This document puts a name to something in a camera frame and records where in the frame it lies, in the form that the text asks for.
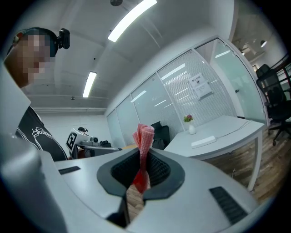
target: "red fabric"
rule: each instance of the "red fabric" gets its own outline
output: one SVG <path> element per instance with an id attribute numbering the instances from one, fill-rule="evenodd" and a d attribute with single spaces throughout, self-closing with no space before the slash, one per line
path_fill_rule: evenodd
<path id="1" fill-rule="evenodd" d="M 146 156 L 153 142 L 154 128 L 152 126 L 138 124 L 137 132 L 134 132 L 132 136 L 140 149 L 140 170 L 133 184 L 140 193 L 143 193 L 147 189 L 148 174 L 146 171 Z"/>

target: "white table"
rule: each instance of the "white table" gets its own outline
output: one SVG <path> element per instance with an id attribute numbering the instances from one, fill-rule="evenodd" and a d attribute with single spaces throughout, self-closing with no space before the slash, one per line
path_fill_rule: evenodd
<path id="1" fill-rule="evenodd" d="M 197 127 L 196 134 L 191 135 L 188 131 L 178 133 L 165 148 L 165 151 L 185 157 L 205 160 L 226 154 L 244 146 L 252 140 L 255 140 L 256 147 L 254 167 L 251 180 L 248 185 L 248 190 L 251 191 L 254 188 L 260 170 L 262 130 L 265 125 L 255 121 L 247 121 L 248 120 L 232 116 L 220 116 L 219 118 Z M 192 142 L 196 142 L 210 136 L 214 136 L 216 138 L 216 142 L 195 149 L 191 147 Z"/>

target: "flower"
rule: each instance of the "flower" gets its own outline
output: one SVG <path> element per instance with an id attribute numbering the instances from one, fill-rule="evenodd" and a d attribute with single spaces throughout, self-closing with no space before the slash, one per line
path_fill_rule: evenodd
<path id="1" fill-rule="evenodd" d="M 191 114 L 188 114 L 187 116 L 184 116 L 184 122 L 190 122 L 193 120 L 193 117 L 191 116 Z"/>

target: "chair base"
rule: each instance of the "chair base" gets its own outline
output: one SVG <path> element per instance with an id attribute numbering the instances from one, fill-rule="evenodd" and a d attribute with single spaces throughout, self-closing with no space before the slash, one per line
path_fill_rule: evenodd
<path id="1" fill-rule="evenodd" d="M 270 134 L 271 130 L 279 130 L 277 132 L 276 136 L 274 137 L 273 146 L 276 145 L 276 139 L 279 137 L 279 135 L 282 132 L 287 132 L 289 134 L 289 138 L 291 137 L 291 131 L 289 130 L 289 128 L 291 128 L 291 123 L 286 122 L 286 121 L 281 122 L 281 125 L 279 125 L 279 126 L 276 126 L 276 127 L 273 127 L 273 128 L 269 128 L 268 134 Z"/>

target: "potted plant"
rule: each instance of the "potted plant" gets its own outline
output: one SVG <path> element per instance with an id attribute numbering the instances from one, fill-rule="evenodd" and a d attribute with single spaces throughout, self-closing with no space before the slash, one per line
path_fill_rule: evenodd
<path id="1" fill-rule="evenodd" d="M 195 127 L 191 123 L 192 120 L 193 120 L 193 117 L 191 116 L 191 114 L 184 116 L 184 122 L 186 122 L 189 125 L 189 133 L 195 134 L 196 130 L 195 130 Z"/>

